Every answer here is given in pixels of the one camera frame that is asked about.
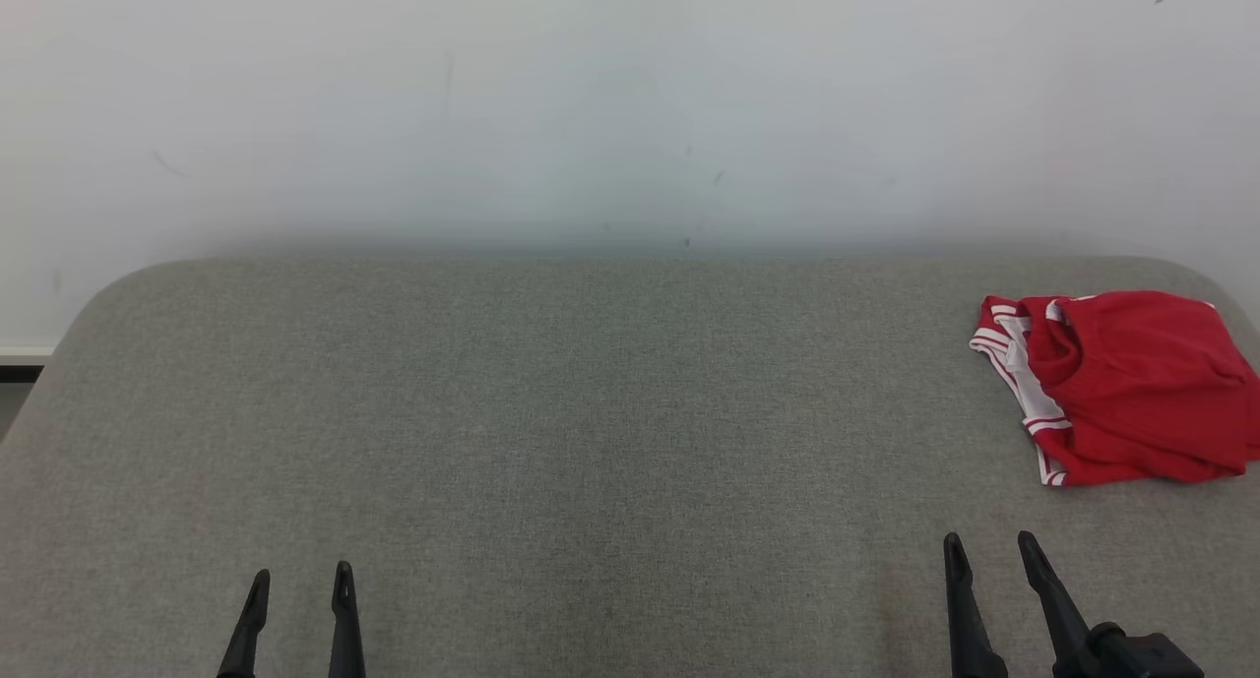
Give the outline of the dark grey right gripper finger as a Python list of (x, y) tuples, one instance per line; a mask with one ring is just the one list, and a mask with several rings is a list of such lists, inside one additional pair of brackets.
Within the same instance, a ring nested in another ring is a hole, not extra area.
[(951, 677), (1008, 677), (973, 592), (974, 573), (958, 531), (942, 539)]
[(1028, 585), (1040, 597), (1040, 606), (1055, 652), (1053, 677), (1092, 677), (1097, 660), (1087, 653), (1089, 626), (1066, 585), (1045, 557), (1040, 541), (1031, 531), (1021, 531), (1018, 547)]

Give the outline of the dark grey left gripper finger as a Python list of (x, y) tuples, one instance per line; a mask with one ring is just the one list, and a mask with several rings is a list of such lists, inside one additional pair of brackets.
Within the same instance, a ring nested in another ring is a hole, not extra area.
[(336, 565), (331, 611), (335, 629), (330, 646), (329, 678), (365, 677), (365, 654), (352, 565)]
[(267, 621), (270, 583), (270, 571), (260, 570), (239, 610), (220, 668), (217, 670), (218, 678), (256, 677), (258, 636)]

